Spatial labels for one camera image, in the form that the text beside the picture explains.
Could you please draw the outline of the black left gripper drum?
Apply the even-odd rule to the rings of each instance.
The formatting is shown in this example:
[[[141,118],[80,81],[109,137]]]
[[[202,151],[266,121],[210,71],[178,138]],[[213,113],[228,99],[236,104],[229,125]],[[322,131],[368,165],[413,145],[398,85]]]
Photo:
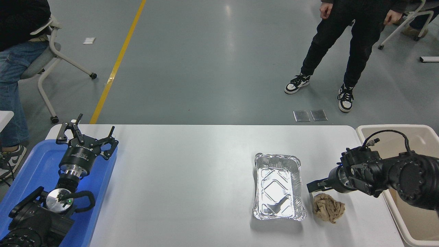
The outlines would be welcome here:
[[[59,168],[66,171],[77,166],[83,172],[90,172],[100,152],[101,147],[97,144],[97,139],[93,137],[84,136],[83,143],[78,138],[71,139],[68,142],[66,153],[60,161]]]

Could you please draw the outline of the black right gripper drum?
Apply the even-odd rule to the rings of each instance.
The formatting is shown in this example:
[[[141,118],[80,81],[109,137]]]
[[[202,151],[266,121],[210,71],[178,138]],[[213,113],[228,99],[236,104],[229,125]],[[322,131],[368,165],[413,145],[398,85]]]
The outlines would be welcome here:
[[[340,193],[349,193],[349,181],[346,177],[343,167],[336,167],[329,172],[328,175],[328,189],[334,189]]]

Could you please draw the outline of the person's right hand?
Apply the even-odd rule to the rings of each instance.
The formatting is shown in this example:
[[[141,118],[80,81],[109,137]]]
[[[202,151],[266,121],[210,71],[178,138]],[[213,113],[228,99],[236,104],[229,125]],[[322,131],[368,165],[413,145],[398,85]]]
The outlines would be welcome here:
[[[331,14],[332,8],[333,8],[333,3],[322,2],[319,8],[320,17],[322,19],[328,19]]]

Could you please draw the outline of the person's left hand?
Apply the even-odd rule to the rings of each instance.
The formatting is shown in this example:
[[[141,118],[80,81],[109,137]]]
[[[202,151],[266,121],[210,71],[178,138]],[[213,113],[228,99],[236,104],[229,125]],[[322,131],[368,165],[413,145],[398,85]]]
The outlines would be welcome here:
[[[388,13],[386,14],[386,17],[384,19],[383,24],[384,25],[392,25],[395,22],[397,22],[398,20],[400,20],[401,17],[402,17],[402,13],[396,12],[394,10],[389,10]]]

